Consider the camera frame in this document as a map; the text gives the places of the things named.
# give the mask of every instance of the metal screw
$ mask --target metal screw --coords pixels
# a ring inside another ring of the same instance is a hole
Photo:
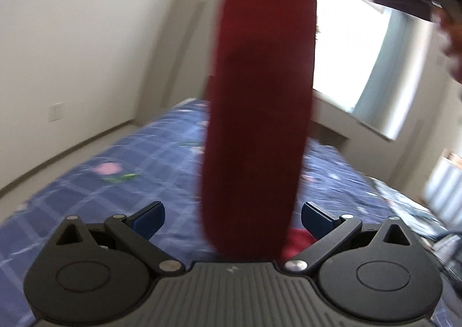
[[[290,272],[303,272],[308,268],[308,263],[304,260],[292,259],[284,264],[284,268]]]
[[[165,272],[175,272],[181,269],[181,263],[177,260],[164,260],[159,263],[159,268]]]

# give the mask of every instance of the bed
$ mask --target bed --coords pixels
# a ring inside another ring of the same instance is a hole
[[[150,202],[165,205],[164,226],[151,241],[186,265],[213,258],[197,215],[197,187],[208,106],[191,101],[123,138],[100,155],[75,167],[45,187],[0,226],[0,326],[34,322],[22,292],[25,273],[49,235],[67,215],[102,222],[111,214],[130,215]],[[95,173],[103,163],[119,163],[126,179]],[[307,143],[293,226],[301,228],[305,201],[335,215],[351,213],[380,223],[393,212],[332,147]],[[442,327],[444,306],[440,305]]]

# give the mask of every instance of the baseboard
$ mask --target baseboard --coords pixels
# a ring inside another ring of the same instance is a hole
[[[43,162],[42,164],[37,165],[36,167],[32,168],[30,171],[24,173],[23,175],[19,176],[17,179],[13,180],[10,182],[8,185],[2,187],[0,189],[0,198],[2,198],[4,195],[9,193],[11,190],[14,188],[18,187],[20,184],[22,184],[24,181],[28,180],[32,176],[36,175],[43,169],[45,169],[47,166],[50,166],[57,161],[61,160],[62,158],[70,155],[72,152],[77,151],[78,149],[85,147],[87,144],[90,144],[94,142],[95,140],[102,138],[103,136],[112,133],[113,131],[119,130],[120,128],[123,128],[124,126],[127,126],[129,124],[132,124],[133,120],[128,120],[125,122],[122,122],[121,124],[118,124],[117,126],[114,126],[110,129],[107,129],[99,134],[96,134],[95,136],[92,136],[91,138],[88,138],[84,140],[83,142],[77,143],[75,146],[72,146],[71,148],[68,148],[67,150],[57,154],[56,156],[53,156],[51,159],[48,159],[47,161]]]

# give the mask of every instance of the window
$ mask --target window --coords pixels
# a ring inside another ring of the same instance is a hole
[[[382,47],[391,9],[367,0],[317,0],[313,88],[352,112]]]

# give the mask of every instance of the electrical outlet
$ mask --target electrical outlet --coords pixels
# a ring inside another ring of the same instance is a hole
[[[50,106],[48,111],[48,122],[60,120],[62,118],[64,103],[56,103]]]

